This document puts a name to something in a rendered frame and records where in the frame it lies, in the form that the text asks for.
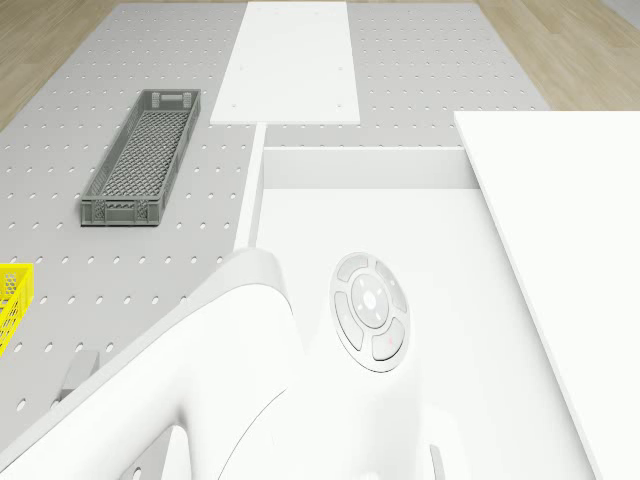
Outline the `white drawer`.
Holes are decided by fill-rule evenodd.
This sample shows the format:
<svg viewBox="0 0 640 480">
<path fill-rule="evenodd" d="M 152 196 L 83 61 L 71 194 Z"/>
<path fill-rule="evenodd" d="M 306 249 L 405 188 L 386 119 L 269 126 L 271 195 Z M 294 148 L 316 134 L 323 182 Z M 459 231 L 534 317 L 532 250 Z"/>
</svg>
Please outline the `white drawer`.
<svg viewBox="0 0 640 480">
<path fill-rule="evenodd" d="M 256 126 L 234 249 L 256 245 L 266 189 L 483 191 L 464 147 L 267 147 Z"/>
</svg>

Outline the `white board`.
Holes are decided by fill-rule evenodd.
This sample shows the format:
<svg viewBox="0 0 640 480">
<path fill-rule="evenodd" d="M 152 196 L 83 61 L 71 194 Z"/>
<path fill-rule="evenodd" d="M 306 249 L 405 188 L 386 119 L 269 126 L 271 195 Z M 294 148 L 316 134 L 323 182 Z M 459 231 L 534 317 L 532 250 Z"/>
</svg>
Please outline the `white board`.
<svg viewBox="0 0 640 480">
<path fill-rule="evenodd" d="M 359 122 L 347 3 L 248 3 L 210 123 Z"/>
</svg>

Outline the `dark grey basket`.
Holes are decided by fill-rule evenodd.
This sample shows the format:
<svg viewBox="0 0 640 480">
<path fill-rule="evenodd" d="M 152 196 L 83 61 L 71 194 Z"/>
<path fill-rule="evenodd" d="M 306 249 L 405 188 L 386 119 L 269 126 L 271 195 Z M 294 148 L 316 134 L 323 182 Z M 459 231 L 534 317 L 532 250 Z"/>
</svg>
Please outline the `dark grey basket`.
<svg viewBox="0 0 640 480">
<path fill-rule="evenodd" d="M 141 91 L 91 177 L 83 226 L 158 226 L 200 114 L 199 89 Z"/>
</svg>

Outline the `white cabinet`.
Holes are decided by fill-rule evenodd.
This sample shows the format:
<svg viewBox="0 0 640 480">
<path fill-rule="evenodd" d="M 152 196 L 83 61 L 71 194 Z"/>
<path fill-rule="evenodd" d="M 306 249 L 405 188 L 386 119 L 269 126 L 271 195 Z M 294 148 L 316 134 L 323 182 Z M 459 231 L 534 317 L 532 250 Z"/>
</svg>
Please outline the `white cabinet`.
<svg viewBox="0 0 640 480">
<path fill-rule="evenodd" d="M 596 480 L 640 480 L 640 111 L 458 111 Z"/>
</svg>

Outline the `grey cube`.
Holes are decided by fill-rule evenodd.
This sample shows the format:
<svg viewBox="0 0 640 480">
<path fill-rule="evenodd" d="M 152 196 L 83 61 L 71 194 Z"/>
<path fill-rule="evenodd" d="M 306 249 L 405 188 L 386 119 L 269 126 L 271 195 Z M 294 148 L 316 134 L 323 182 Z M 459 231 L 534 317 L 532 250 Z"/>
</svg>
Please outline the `grey cube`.
<svg viewBox="0 0 640 480">
<path fill-rule="evenodd" d="M 62 401 L 93 375 L 100 365 L 100 353 L 96 350 L 81 350 L 75 353 L 66 372 L 58 399 Z"/>
</svg>

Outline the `yellow basket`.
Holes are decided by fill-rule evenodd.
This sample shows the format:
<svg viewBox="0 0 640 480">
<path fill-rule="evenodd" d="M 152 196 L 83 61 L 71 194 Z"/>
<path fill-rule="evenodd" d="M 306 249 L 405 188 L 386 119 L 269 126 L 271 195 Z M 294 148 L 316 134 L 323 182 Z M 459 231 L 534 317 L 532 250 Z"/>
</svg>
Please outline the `yellow basket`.
<svg viewBox="0 0 640 480">
<path fill-rule="evenodd" d="M 33 264 L 0 264 L 0 357 L 9 345 L 33 298 Z"/>
</svg>

